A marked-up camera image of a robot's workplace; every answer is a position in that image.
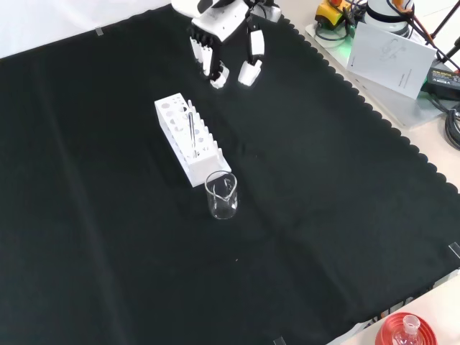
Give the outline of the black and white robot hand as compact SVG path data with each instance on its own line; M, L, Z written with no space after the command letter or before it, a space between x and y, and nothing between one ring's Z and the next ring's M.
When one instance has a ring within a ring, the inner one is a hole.
M221 46L244 27L247 59L238 82L246 87L253 85L262 70L265 38L252 18L278 22L282 11L274 1L172 1L171 5L179 14L191 18L188 32L193 56L215 89L223 88L229 77L229 69L220 58Z

